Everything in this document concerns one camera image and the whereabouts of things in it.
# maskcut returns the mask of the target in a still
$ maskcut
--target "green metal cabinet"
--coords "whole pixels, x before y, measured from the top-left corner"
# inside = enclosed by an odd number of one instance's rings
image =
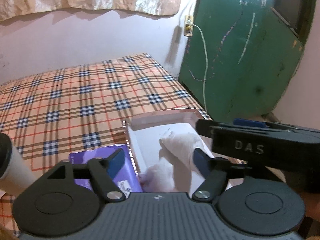
[[[267,0],[265,5],[261,0],[245,1],[247,4],[242,6],[239,0],[199,0],[196,7],[195,24],[203,31],[209,61],[207,111],[217,121],[230,122],[273,109],[296,70],[311,26],[311,21],[306,21],[304,35],[299,37],[275,14],[274,0]],[[315,1],[310,0],[311,19]],[[204,105],[203,81],[195,80],[190,71],[203,80],[204,47],[196,28],[188,40],[179,80]]]

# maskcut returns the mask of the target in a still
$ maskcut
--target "white tissue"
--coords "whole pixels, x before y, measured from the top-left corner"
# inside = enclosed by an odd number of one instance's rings
[[[195,148],[200,148],[205,152],[202,140],[199,135],[191,132],[176,133],[169,129],[162,135],[160,141],[189,170],[199,173],[198,169],[193,164],[193,152]]]
[[[173,180],[173,166],[165,158],[140,173],[139,179],[144,192],[177,192]]]

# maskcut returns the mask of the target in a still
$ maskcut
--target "plaid bed sheet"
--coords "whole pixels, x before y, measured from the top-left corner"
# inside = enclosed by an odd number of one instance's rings
[[[13,140],[37,177],[69,153],[125,143],[122,119],[192,107],[190,94],[150,55],[107,60],[10,81],[0,86],[0,132]],[[18,234],[14,198],[0,201],[0,223]]]

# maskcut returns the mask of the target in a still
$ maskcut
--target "purple package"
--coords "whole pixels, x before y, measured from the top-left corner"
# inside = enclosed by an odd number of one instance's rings
[[[128,148],[125,144],[106,146],[92,151],[70,153],[69,160],[72,164],[87,163],[88,160],[92,158],[107,158],[119,148],[124,150],[124,166],[113,179],[113,182],[118,185],[119,189],[121,189],[127,198],[130,192],[142,192],[142,189],[132,166]],[[75,179],[75,183],[92,190],[88,179]]]

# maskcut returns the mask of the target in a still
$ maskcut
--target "electrical outlet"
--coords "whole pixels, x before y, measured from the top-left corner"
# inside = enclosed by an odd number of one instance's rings
[[[186,15],[184,17],[184,36],[192,37],[193,36],[193,16]]]

